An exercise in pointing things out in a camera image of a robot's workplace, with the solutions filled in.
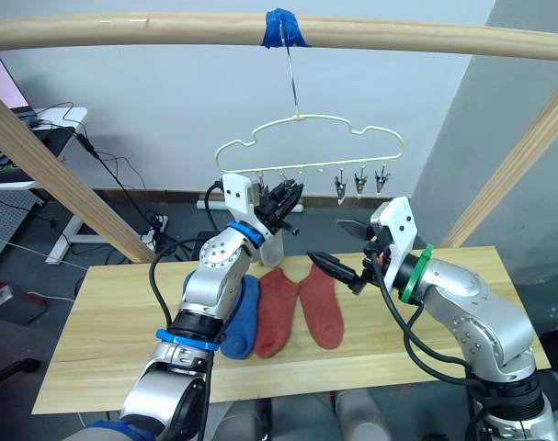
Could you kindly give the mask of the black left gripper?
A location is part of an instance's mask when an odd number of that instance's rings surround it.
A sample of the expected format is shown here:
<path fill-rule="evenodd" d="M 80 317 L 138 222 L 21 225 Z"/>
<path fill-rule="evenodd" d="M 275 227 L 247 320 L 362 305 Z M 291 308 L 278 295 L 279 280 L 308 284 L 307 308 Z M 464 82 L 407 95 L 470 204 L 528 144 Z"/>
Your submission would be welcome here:
<path fill-rule="evenodd" d="M 283 181 L 281 185 L 269 190 L 265 187 L 260 194 L 259 203 L 255 206 L 256 217 L 270 232 L 278 232 L 280 228 L 291 235 L 298 235 L 300 229 L 284 220 L 287 214 L 301 212 L 303 184 L 295 180 Z"/>

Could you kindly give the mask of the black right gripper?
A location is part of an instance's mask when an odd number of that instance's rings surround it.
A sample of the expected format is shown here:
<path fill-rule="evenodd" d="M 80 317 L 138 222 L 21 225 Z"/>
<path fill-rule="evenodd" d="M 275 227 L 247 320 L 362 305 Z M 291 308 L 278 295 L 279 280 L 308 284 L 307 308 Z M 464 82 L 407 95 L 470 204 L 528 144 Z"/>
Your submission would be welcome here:
<path fill-rule="evenodd" d="M 359 220 L 337 220 L 337 225 L 348 234 L 366 241 L 363 248 L 365 258 L 362 262 L 363 271 L 358 274 L 353 268 L 325 252 L 308 251 L 312 262 L 327 276 L 343 283 L 349 290 L 358 295 L 367 285 L 384 285 L 384 276 L 390 263 L 390 247 L 393 237 L 387 226 L 376 227 Z"/>

